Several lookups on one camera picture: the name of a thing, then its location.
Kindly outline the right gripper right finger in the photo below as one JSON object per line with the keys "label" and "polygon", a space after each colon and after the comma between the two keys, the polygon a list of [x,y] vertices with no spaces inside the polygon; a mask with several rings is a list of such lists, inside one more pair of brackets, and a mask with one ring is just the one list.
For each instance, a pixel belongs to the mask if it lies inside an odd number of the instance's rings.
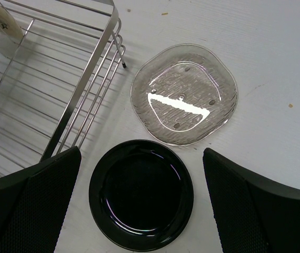
{"label": "right gripper right finger", "polygon": [[300,252],[300,189],[210,148],[203,165],[223,252]]}

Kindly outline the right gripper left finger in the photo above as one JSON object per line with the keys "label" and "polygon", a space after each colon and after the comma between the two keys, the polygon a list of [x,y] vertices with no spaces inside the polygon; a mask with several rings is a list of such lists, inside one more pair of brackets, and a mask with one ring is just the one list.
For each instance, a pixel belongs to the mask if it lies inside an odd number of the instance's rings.
{"label": "right gripper left finger", "polygon": [[54,252],[81,159],[72,147],[0,178],[0,252]]}

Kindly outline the black round plate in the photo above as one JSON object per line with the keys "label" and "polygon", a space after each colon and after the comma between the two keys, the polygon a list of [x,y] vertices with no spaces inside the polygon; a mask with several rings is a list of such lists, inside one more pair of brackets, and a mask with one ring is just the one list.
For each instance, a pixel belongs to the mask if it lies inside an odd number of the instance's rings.
{"label": "black round plate", "polygon": [[88,199],[98,228],[111,242],[148,252],[183,232],[192,214],[194,189],[175,152],[154,141],[129,140],[101,157]]}

